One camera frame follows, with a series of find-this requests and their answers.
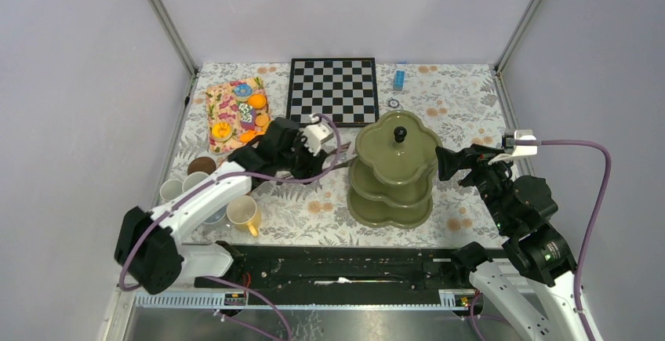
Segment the kiwi purple cake slice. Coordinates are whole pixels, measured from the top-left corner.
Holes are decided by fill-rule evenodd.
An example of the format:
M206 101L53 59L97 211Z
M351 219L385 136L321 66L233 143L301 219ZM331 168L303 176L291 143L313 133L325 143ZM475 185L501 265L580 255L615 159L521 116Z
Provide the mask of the kiwi purple cake slice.
M256 109L254 107L244 102L238 103L238 114L240 126L244 130L254 130L256 128Z

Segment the green three-tier serving stand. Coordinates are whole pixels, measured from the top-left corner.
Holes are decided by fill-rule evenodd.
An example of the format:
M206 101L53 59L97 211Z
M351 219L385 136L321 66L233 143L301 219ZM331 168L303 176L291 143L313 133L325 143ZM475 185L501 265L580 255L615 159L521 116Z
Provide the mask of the green three-tier serving stand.
M383 114L356 136L347 208L367 227L413 229L433 209L440 138L410 111Z

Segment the yellow fruit tart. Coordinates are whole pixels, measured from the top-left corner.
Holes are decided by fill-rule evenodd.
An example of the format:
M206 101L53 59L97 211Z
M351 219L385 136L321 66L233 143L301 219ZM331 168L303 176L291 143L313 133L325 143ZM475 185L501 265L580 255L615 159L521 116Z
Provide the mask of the yellow fruit tart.
M228 141L234 134L234 126L228 122L218 122L211 128L211 138L215 142Z

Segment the metal serving tongs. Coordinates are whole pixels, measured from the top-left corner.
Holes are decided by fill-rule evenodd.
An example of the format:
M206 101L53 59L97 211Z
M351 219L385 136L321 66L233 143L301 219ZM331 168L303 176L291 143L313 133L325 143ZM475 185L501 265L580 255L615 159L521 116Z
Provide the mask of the metal serving tongs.
M316 154L306 145L298 147L294 153L294 165L289 167L285 176L278 177L278 182L309 184L334 170L348 167L354 160L354 157L346 158L350 147L350 143L342 143L332 151L321 149Z

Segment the blue frosted donut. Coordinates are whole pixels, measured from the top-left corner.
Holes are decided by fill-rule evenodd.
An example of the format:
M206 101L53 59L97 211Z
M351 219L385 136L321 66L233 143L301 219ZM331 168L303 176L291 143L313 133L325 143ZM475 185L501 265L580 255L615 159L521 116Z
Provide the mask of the blue frosted donut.
M233 93L238 102L246 102L253 95L254 90L251 85L242 83L233 88Z

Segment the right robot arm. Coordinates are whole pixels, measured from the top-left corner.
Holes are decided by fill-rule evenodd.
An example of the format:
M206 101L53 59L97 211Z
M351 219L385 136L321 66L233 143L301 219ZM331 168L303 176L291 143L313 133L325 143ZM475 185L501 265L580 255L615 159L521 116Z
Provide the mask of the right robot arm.
M540 146L593 147L604 156L601 188L578 257L550 223L558 205L546 180L535 176L512 180L507 174L514 159L535 155ZM454 152L439 147L436 155L441 181L468 170L458 184L478 190L500 235L506 238L502 245L506 257L525 278L545 311L540 313L515 288L498 262L477 242L452 254L452 282L462 288L476 288L523 340L600 340L602 336L591 312L584 307L581 273L611 172L612 159L607 149L582 140L507 138L500 149L473 144Z

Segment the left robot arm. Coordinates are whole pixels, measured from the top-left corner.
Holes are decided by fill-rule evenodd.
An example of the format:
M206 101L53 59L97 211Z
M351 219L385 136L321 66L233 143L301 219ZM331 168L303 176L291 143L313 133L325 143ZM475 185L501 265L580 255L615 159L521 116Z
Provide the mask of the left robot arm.
M191 245L185 239L205 220L231 201L267 181L278 182L278 172L289 172L288 183L307 184L331 170L322 148L331 138L341 140L333 120L323 114L299 125L275 118L267 131L232 151L212 175L175 199L151 210L136 206L123 217L114 251L121 265L118 287L125 292L143 288L155 295L175 283L213 277L223 286L238 284L240 262L222 245Z

